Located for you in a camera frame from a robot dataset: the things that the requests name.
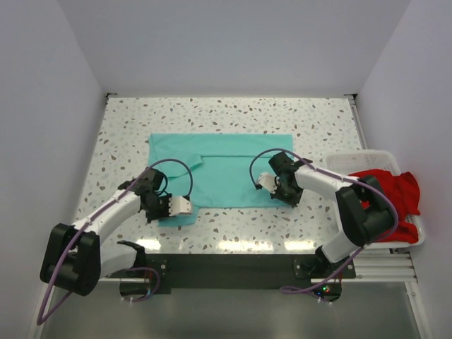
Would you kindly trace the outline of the teal t shirt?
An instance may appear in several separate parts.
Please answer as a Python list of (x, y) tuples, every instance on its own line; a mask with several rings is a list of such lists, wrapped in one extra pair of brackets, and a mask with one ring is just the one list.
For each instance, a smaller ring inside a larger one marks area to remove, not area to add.
[(257, 190), (252, 179), (269, 172), (273, 148), (292, 150), (290, 134), (252, 133), (153, 133), (149, 137), (149, 164), (155, 164), (168, 180), (175, 196), (189, 194), (191, 215), (161, 220), (161, 227), (194, 224), (201, 208), (276, 208), (282, 202)]

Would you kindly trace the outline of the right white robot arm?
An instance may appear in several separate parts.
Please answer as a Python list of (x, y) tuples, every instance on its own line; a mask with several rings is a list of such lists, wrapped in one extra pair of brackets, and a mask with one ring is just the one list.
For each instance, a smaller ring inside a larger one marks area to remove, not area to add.
[(333, 203), (337, 234), (321, 245), (309, 262), (312, 273), (329, 278), (340, 262), (391, 233), (398, 225), (398, 214), (386, 197), (378, 179), (342, 176), (313, 166), (307, 159), (292, 160), (285, 152), (269, 160), (273, 173), (262, 173), (257, 185), (272, 199), (296, 207), (304, 191), (313, 191)]

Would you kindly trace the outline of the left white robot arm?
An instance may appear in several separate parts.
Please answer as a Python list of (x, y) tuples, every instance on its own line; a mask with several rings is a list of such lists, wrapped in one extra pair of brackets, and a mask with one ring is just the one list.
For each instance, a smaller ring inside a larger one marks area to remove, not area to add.
[(131, 277), (142, 275), (146, 260), (136, 253), (134, 245), (126, 245), (125, 254), (113, 256), (101, 250), (101, 245), (124, 221), (142, 210), (149, 221), (170, 215), (170, 195), (158, 193), (162, 183), (167, 183), (167, 177), (161, 171), (147, 169), (139, 178), (120, 184), (114, 195), (87, 217), (72, 225), (54, 226), (47, 242), (40, 280), (50, 283), (60, 256), (78, 232), (81, 235), (71, 244), (56, 274), (56, 287), (86, 296), (100, 278), (119, 270)]

